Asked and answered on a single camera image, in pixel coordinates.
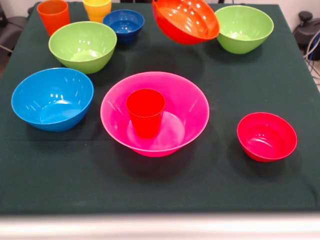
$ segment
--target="bowl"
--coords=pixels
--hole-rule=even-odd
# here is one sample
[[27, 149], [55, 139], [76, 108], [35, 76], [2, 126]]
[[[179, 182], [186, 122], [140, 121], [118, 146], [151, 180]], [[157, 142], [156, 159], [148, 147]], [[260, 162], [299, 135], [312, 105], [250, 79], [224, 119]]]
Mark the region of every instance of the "bowl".
[[[128, 96], [140, 89], [156, 90], [165, 98], [160, 130], [153, 138], [135, 134], [126, 108]], [[209, 103], [200, 88], [182, 76], [160, 71], [142, 72], [119, 81], [106, 93], [100, 109], [108, 134], [147, 157], [166, 156], [191, 143], [205, 129], [209, 115]]]
[[293, 153], [298, 143], [294, 128], [283, 118], [267, 112], [245, 116], [236, 132], [246, 154], [259, 162], [284, 159]]
[[110, 12], [103, 23], [115, 31], [118, 42], [128, 44], [137, 38], [145, 18], [137, 11], [122, 9]]
[[260, 46], [273, 32], [274, 22], [263, 11], [232, 5], [215, 12], [220, 22], [218, 42], [228, 52], [246, 54]]
[[24, 79], [14, 90], [11, 106], [28, 124], [45, 131], [71, 129], [87, 113], [94, 96], [91, 80], [70, 68], [49, 68]]
[[116, 43], [117, 35], [109, 26], [79, 21], [59, 28], [50, 37], [49, 49], [66, 67], [93, 74], [109, 62]]
[[162, 32], [180, 44], [199, 44], [216, 38], [219, 22], [204, 0], [152, 0], [153, 16]]
[[82, 0], [82, 2], [89, 20], [97, 23], [103, 22], [112, 7], [112, 0]]

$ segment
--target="light blue bowl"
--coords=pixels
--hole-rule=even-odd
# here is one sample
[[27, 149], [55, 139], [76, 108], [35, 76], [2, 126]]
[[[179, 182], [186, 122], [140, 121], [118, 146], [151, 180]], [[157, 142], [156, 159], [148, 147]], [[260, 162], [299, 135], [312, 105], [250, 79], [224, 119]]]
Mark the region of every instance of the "light blue bowl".
[[91, 80], [71, 68], [38, 71], [14, 90], [11, 106], [28, 124], [45, 131], [73, 128], [87, 113], [94, 96]]
[[120, 43], [133, 42], [145, 24], [145, 18], [139, 12], [122, 9], [110, 12], [103, 23], [112, 28]]

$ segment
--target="wall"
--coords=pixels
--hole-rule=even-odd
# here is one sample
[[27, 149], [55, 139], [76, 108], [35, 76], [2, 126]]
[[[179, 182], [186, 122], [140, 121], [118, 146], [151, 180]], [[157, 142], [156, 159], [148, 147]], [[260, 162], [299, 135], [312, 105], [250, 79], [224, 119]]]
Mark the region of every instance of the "wall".
[[[27, 10], [40, 0], [0, 0], [5, 15], [9, 18], [12, 16], [27, 16]], [[217, 3], [218, 0], [207, 0], [209, 3]], [[226, 3], [231, 3], [232, 0], [225, 0]], [[313, 13], [313, 16], [320, 18], [320, 0], [234, 0], [237, 3], [247, 4], [279, 4], [286, 21], [291, 29], [294, 29], [299, 24], [298, 13], [306, 10]]]

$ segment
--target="green bowl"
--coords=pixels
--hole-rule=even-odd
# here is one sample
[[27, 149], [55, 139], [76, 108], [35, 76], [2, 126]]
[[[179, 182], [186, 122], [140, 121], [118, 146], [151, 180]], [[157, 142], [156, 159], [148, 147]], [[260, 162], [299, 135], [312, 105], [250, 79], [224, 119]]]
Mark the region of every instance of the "green bowl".
[[66, 67], [93, 74], [108, 63], [116, 43], [117, 35], [109, 26], [79, 21], [54, 32], [49, 40], [49, 49]]
[[232, 5], [215, 12], [220, 23], [218, 42], [228, 52], [246, 54], [261, 45], [274, 30], [274, 22], [263, 11]]

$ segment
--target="table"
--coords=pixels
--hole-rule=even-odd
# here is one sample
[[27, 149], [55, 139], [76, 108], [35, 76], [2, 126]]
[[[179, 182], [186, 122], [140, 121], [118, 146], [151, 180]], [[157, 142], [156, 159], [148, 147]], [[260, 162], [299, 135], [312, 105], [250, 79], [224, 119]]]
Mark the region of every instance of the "table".
[[[256, 50], [234, 55], [216, 40], [191, 46], [171, 41], [156, 26], [150, 4], [113, 4], [113, 10], [139, 11], [145, 25], [136, 42], [118, 44], [105, 68], [89, 75], [92, 105], [81, 123], [61, 133], [33, 128], [11, 108], [11, 95], [24, 78], [62, 66], [33, 11], [0, 80], [0, 214], [318, 211], [320, 95], [279, 6], [255, 7], [271, 16], [274, 32]], [[81, 3], [69, 8], [71, 22], [88, 20]], [[186, 77], [210, 104], [201, 136], [163, 158], [120, 145], [100, 120], [111, 86], [145, 71]], [[239, 120], [259, 111], [295, 128], [298, 146], [285, 160], [255, 162], [238, 143]]]

